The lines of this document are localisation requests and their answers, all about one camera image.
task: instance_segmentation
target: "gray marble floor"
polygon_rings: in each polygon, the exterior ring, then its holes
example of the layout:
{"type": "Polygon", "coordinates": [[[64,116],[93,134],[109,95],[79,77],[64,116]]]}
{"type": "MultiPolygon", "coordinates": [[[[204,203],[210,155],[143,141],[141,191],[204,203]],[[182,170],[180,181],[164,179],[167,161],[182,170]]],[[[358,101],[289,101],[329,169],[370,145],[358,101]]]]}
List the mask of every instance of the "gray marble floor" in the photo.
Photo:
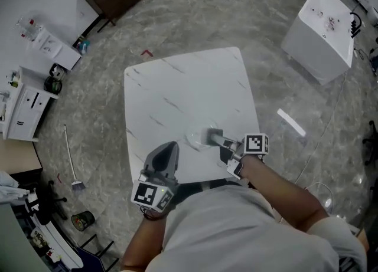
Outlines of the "gray marble floor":
{"type": "MultiPolygon", "coordinates": [[[[376,172],[363,165],[361,140],[369,120],[377,120],[377,80],[369,62],[353,59],[352,68],[326,86],[319,85],[280,48],[306,0],[141,0],[117,23],[90,34],[88,53],[67,76],[60,99],[47,115],[36,144],[44,177],[56,180],[69,215],[91,211],[95,225],[78,232],[63,228],[78,243],[93,233],[98,243],[115,240],[121,255],[141,220],[129,202],[131,176],[125,132],[123,71],[157,58],[211,48],[237,46],[247,69],[260,129],[271,139],[266,163],[305,187],[330,187],[334,215],[357,223],[369,201],[376,172]],[[150,50],[154,57],[140,56],[150,50]],[[300,136],[277,114],[288,113],[305,131],[300,136]],[[64,141],[67,124],[73,161],[86,189],[71,190],[72,175],[64,141]]],[[[354,4],[346,2],[349,7],[354,4]]],[[[367,22],[355,41],[369,52],[377,32],[367,22]]],[[[311,192],[325,201],[327,188],[311,192]]]]}

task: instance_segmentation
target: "broom handle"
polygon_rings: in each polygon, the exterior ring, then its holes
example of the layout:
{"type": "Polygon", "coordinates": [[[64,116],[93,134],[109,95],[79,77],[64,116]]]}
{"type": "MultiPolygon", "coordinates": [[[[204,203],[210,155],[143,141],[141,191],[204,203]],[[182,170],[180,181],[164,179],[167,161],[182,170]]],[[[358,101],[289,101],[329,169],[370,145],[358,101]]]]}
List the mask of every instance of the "broom handle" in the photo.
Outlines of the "broom handle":
{"type": "Polygon", "coordinates": [[[69,152],[69,158],[70,158],[70,164],[71,164],[72,174],[73,174],[74,180],[77,181],[75,169],[73,168],[73,164],[72,164],[70,145],[69,145],[69,137],[67,136],[67,126],[66,125],[64,125],[64,135],[66,137],[66,144],[67,144],[67,150],[69,152]]]}

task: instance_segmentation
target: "black office chair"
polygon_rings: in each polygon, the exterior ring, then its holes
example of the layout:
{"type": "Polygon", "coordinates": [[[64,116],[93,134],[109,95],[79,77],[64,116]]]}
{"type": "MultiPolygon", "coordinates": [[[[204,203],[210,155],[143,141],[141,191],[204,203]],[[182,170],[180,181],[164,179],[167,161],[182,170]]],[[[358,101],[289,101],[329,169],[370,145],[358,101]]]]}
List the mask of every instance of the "black office chair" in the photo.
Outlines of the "black office chair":
{"type": "Polygon", "coordinates": [[[37,215],[39,222],[42,225],[47,225],[51,219],[51,214],[58,214],[61,219],[67,219],[64,210],[59,205],[60,202],[67,202],[66,198],[55,198],[57,194],[53,190],[54,181],[49,181],[47,186],[40,184],[36,187],[35,193],[38,199],[33,202],[29,202],[28,199],[25,203],[29,209],[29,214],[33,216],[37,215]],[[39,204],[39,210],[33,210],[32,207],[39,204]]]}
{"type": "Polygon", "coordinates": [[[107,268],[105,270],[104,265],[102,264],[102,261],[101,261],[101,256],[103,256],[105,254],[105,252],[110,248],[110,246],[114,244],[114,241],[112,241],[109,245],[107,245],[104,250],[99,251],[96,254],[92,254],[91,252],[88,252],[87,250],[83,249],[96,236],[97,235],[95,234],[89,240],[87,240],[82,246],[77,248],[77,251],[79,252],[79,256],[82,259],[84,266],[83,266],[83,268],[72,269],[72,271],[75,271],[75,272],[108,272],[117,263],[119,258],[116,258],[116,260],[109,266],[109,268],[107,268]]]}
{"type": "Polygon", "coordinates": [[[378,133],[377,133],[374,121],[371,120],[369,122],[369,125],[373,127],[373,134],[370,136],[369,139],[362,140],[363,144],[365,144],[366,142],[369,142],[372,145],[372,152],[370,154],[370,158],[369,160],[365,161],[366,166],[374,162],[376,159],[378,159],[378,133]]]}

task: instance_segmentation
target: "person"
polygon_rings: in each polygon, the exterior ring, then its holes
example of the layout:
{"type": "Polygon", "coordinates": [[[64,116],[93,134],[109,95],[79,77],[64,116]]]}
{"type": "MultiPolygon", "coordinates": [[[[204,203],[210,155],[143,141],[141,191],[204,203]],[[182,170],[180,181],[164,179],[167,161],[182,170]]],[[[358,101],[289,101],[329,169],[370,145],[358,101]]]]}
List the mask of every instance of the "person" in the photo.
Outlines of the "person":
{"type": "Polygon", "coordinates": [[[366,271],[365,250],[343,219],[259,158],[241,163],[240,176],[257,190],[208,189],[144,219],[122,271],[366,271]],[[289,225],[274,219],[272,207],[289,225]]]}

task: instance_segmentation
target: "table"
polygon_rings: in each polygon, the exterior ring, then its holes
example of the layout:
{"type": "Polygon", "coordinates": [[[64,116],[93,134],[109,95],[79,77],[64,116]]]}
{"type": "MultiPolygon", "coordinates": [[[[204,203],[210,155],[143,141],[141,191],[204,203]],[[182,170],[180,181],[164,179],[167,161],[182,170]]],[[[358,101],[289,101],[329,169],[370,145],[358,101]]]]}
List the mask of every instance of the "table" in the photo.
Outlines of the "table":
{"type": "Polygon", "coordinates": [[[125,116],[133,181],[159,145],[177,141],[179,183],[229,178],[219,148],[198,143],[204,127],[241,140],[259,133],[240,50],[219,48],[176,55],[125,70],[125,116]]]}

